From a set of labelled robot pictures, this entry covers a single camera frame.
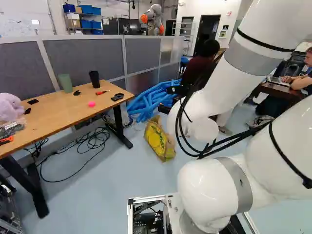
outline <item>blue bin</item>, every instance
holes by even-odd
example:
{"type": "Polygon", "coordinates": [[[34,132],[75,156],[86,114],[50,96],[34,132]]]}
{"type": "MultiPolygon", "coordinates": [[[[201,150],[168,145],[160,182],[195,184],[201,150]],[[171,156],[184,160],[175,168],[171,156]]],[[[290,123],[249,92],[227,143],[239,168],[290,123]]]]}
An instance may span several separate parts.
{"type": "Polygon", "coordinates": [[[92,24],[92,28],[101,29],[101,22],[91,21],[91,24],[92,24]]]}
{"type": "Polygon", "coordinates": [[[92,7],[92,14],[93,15],[101,15],[101,8],[99,8],[99,7],[92,7]]]}
{"type": "Polygon", "coordinates": [[[64,4],[63,5],[64,12],[76,12],[75,5],[72,4],[64,4]]]}
{"type": "Polygon", "coordinates": [[[80,20],[80,24],[82,28],[92,28],[91,21],[88,20],[80,20]]]}
{"type": "Polygon", "coordinates": [[[104,34],[103,30],[91,30],[91,33],[93,35],[103,35],[104,34]]]}
{"type": "Polygon", "coordinates": [[[91,5],[80,5],[82,12],[86,14],[92,14],[92,6],[91,5]]]}

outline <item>laptop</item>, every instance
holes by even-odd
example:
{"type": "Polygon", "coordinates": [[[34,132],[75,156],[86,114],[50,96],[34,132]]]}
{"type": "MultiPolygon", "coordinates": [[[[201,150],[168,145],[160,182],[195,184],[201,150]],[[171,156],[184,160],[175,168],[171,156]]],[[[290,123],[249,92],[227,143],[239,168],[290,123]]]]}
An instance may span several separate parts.
{"type": "Polygon", "coordinates": [[[267,77],[267,81],[270,82],[270,83],[279,84],[279,85],[283,85],[283,86],[286,86],[286,87],[290,86],[288,83],[282,82],[280,77],[268,76],[267,77]]]}

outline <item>black table leg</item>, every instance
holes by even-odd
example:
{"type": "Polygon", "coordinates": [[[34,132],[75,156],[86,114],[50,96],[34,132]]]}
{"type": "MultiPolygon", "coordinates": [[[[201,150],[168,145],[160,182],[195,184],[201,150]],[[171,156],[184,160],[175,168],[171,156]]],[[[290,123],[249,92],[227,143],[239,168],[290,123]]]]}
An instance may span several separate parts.
{"type": "Polygon", "coordinates": [[[123,125],[122,125],[120,105],[115,106],[113,110],[114,110],[116,127],[110,125],[109,128],[118,137],[118,139],[121,140],[121,142],[124,143],[128,147],[128,149],[131,149],[133,147],[133,144],[123,134],[123,125]]]}
{"type": "Polygon", "coordinates": [[[49,209],[42,193],[36,165],[30,164],[27,174],[12,156],[4,157],[0,160],[0,164],[24,189],[31,193],[39,218],[46,217],[49,209]]]}

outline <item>yellow bag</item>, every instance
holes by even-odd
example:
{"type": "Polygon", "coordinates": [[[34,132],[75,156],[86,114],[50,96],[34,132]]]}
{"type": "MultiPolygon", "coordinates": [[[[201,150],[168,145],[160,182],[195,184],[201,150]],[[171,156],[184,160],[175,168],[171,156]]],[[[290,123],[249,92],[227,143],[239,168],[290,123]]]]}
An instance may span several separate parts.
{"type": "Polygon", "coordinates": [[[175,141],[162,129],[159,115],[148,121],[144,138],[161,161],[165,162],[176,156],[175,141]]]}

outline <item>pink plush toy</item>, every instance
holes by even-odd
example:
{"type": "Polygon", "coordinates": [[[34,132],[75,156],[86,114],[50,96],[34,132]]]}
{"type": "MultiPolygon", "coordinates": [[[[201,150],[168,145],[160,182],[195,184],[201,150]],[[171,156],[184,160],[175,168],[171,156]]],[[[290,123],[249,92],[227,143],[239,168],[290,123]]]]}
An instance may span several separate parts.
{"type": "Polygon", "coordinates": [[[0,93],[0,121],[14,121],[24,112],[25,109],[17,96],[0,93]]]}

